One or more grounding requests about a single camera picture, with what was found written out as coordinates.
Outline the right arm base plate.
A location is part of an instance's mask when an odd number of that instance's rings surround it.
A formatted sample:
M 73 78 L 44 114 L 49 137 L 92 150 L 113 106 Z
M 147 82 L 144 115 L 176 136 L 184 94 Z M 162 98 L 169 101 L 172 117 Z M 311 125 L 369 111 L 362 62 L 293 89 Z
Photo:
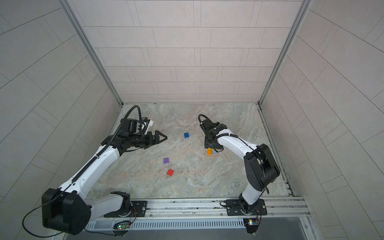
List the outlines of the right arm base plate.
M 266 216 L 267 209 L 263 199 L 258 199 L 253 205 L 244 200 L 225 200 L 221 202 L 228 216 Z

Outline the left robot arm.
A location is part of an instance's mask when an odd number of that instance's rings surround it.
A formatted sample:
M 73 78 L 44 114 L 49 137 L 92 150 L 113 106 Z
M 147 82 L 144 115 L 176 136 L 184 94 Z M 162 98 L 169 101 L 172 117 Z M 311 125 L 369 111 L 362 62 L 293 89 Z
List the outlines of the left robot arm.
M 149 132 L 153 121 L 121 120 L 117 131 L 108 136 L 92 158 L 59 188 L 49 188 L 42 196 L 42 223 L 45 228 L 77 235 L 98 217 L 126 217 L 133 213 L 128 193 L 115 191 L 86 201 L 96 181 L 122 154 L 147 149 L 167 140 L 160 131 Z

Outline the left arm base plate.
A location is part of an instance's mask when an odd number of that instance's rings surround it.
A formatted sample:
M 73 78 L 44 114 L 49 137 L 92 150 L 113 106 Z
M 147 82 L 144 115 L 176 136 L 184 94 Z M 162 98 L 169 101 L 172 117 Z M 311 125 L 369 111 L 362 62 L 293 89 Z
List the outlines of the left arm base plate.
M 147 201 L 125 201 L 119 210 L 104 215 L 104 218 L 134 218 L 144 217 L 147 209 Z

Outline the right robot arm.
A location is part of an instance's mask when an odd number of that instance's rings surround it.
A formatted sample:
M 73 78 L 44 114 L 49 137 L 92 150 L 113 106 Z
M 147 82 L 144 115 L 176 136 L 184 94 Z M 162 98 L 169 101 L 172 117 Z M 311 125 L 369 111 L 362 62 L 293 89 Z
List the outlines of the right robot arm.
M 198 115 L 198 120 L 205 134 L 206 149 L 213 149 L 217 153 L 228 149 L 244 161 L 248 185 L 239 196 L 238 208 L 245 215 L 260 215 L 262 194 L 269 191 L 268 185 L 281 174 L 270 148 L 240 138 L 225 124 L 214 123 L 203 114 Z

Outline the red wood cube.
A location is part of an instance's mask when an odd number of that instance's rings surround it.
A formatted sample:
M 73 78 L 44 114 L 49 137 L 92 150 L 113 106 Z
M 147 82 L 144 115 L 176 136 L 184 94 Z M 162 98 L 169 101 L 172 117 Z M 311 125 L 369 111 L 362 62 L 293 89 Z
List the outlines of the red wood cube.
M 169 169 L 168 172 L 167 172 L 167 175 L 172 176 L 173 173 L 174 173 L 174 170 Z

